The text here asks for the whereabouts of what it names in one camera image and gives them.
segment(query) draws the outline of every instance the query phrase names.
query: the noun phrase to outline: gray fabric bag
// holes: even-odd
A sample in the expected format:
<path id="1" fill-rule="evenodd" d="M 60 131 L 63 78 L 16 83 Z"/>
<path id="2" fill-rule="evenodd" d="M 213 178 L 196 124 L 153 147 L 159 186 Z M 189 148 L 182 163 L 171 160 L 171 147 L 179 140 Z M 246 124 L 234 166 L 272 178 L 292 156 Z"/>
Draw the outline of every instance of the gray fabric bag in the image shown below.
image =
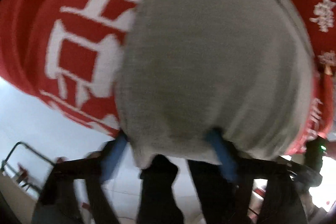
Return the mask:
<path id="1" fill-rule="evenodd" d="M 213 126 L 251 157 L 282 155 L 303 130 L 312 50 L 290 0 L 143 0 L 117 84 L 138 167 L 155 154 L 218 164 Z"/>

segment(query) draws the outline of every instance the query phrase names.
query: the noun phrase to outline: gray cloth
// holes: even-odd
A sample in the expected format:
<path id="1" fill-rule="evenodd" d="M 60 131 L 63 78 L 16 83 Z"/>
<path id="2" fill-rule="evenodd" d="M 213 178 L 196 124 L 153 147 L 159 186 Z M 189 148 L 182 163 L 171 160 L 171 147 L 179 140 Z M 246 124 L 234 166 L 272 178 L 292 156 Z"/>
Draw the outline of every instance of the gray cloth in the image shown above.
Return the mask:
<path id="1" fill-rule="evenodd" d="M 158 153 L 218 164 L 213 126 L 252 157 L 283 154 L 308 117 L 311 58 L 290 0 L 143 0 L 116 90 L 138 167 Z"/>

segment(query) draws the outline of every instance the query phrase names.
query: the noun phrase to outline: red object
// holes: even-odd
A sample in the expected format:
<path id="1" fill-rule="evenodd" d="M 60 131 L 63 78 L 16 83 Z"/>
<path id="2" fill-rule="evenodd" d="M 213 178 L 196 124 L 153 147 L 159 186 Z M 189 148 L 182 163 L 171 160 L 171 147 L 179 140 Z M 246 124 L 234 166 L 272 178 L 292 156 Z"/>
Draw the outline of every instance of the red object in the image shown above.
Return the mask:
<path id="1" fill-rule="evenodd" d="M 85 210 L 88 210 L 89 212 L 91 212 L 91 207 L 90 205 L 88 205 L 87 203 L 83 202 L 82 203 L 82 208 Z"/>
<path id="2" fill-rule="evenodd" d="M 115 136 L 112 75 L 139 1 L 1 0 L 0 76 L 74 121 Z"/>
<path id="3" fill-rule="evenodd" d="M 253 190 L 253 191 L 254 191 L 256 194 L 260 195 L 262 198 L 265 197 L 265 191 L 263 191 L 263 190 L 261 190 L 261 189 L 259 189 L 259 188 L 255 189 L 255 190 Z"/>
<path id="4" fill-rule="evenodd" d="M 21 173 L 20 174 L 20 177 L 21 178 L 26 178 L 28 177 L 28 170 L 23 168 L 23 166 L 21 164 L 17 164 L 17 167 L 19 168 L 19 172 Z"/>
<path id="5" fill-rule="evenodd" d="M 1 0 L 1 77 L 74 121 L 115 136 L 114 70 L 139 1 Z M 325 1 L 292 0 L 308 30 L 317 67 L 317 56 L 336 52 L 336 28 L 326 25 L 333 20 L 333 8 L 325 17 L 315 10 Z M 309 115 L 288 154 L 302 152 L 313 131 L 325 137 L 332 125 L 331 79 L 316 75 L 314 81 L 311 109 L 321 112 L 319 124 Z"/>
<path id="6" fill-rule="evenodd" d="M 317 5 L 325 4 L 327 0 L 291 0 L 298 12 L 300 13 L 305 26 L 307 28 L 311 45 L 315 53 L 316 67 L 321 67 L 319 62 L 319 55 L 323 55 L 325 52 L 336 52 L 336 28 L 328 27 L 323 25 L 323 20 L 334 20 L 332 10 L 336 10 L 335 6 L 330 7 L 329 15 L 321 15 L 320 23 L 315 22 L 319 20 L 319 16 L 316 15 L 315 10 Z M 298 138 L 292 143 L 291 147 L 288 148 L 287 155 L 292 155 L 299 152 L 305 151 L 305 142 L 313 134 L 319 135 L 326 138 L 327 134 L 330 132 L 333 125 L 333 84 L 331 76 L 324 75 L 323 73 L 318 75 L 315 73 L 314 77 L 315 91 L 312 95 L 312 106 L 310 115 L 307 119 L 307 125 L 305 129 L 299 133 Z"/>

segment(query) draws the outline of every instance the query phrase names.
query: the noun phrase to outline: metal railing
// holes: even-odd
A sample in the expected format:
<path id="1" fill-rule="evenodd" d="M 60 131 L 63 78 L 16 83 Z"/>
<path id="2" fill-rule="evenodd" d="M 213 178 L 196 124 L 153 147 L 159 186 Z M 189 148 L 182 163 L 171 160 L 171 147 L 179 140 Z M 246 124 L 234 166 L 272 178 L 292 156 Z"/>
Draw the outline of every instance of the metal railing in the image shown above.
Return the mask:
<path id="1" fill-rule="evenodd" d="M 14 147 L 12 148 L 12 150 L 9 152 L 9 154 L 7 155 L 7 157 L 2 160 L 1 162 L 1 168 L 0 168 L 0 172 L 5 172 L 6 168 L 8 168 L 11 172 L 13 172 L 17 177 L 20 176 L 20 174 L 8 163 L 9 158 L 11 157 L 11 155 L 13 154 L 14 150 L 19 146 L 19 145 L 23 145 L 26 149 L 28 149 L 29 151 L 33 152 L 35 155 L 37 155 L 40 159 L 42 159 L 43 161 L 49 163 L 51 166 L 55 166 L 55 163 L 52 162 L 50 159 L 48 159 L 47 157 L 43 156 L 41 153 L 37 152 L 34 148 L 32 148 L 30 145 L 28 145 L 27 143 L 24 142 L 18 142 L 14 145 Z M 41 189 L 32 184 L 29 183 L 28 180 L 23 179 L 24 184 L 21 186 L 21 188 L 26 187 L 26 191 L 28 189 L 34 189 L 38 194 L 40 194 Z"/>

